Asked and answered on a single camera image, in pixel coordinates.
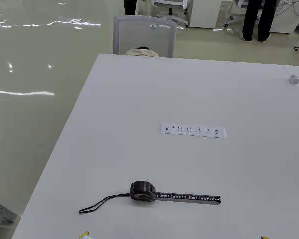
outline power strip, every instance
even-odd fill
[[[226,138],[226,130],[224,128],[196,126],[196,125],[162,123],[160,125],[160,132],[167,133],[167,134],[180,134],[180,135],[201,136],[201,137],[211,137],[211,138]]]

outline small white object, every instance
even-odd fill
[[[167,133],[167,134],[226,138],[226,130],[224,128],[206,127],[206,126],[197,126],[197,125],[162,123],[160,125],[160,132]]]
[[[85,235],[85,236],[82,237],[82,239],[93,239],[93,238],[90,237],[90,236]]]
[[[289,78],[289,82],[293,85],[296,85],[299,83],[299,77],[296,75],[291,75]]]

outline person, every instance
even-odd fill
[[[277,1],[278,0],[265,0],[258,25],[258,41],[260,42],[264,42],[270,37],[269,31],[275,17]],[[242,38],[247,42],[252,41],[258,10],[262,2],[263,0],[249,0],[242,31]]]

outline tape measure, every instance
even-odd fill
[[[111,195],[103,198],[98,203],[79,210],[80,214],[90,213],[97,210],[107,200],[115,197],[131,197],[133,200],[153,202],[155,200],[204,203],[204,204],[220,204],[220,196],[183,194],[183,193],[162,193],[157,192],[154,185],[147,181],[136,181],[131,184],[130,192],[123,194]]]

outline yellow object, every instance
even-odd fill
[[[89,235],[89,232],[84,232],[82,235],[79,236],[79,239],[81,239],[84,236],[88,236],[88,235]]]

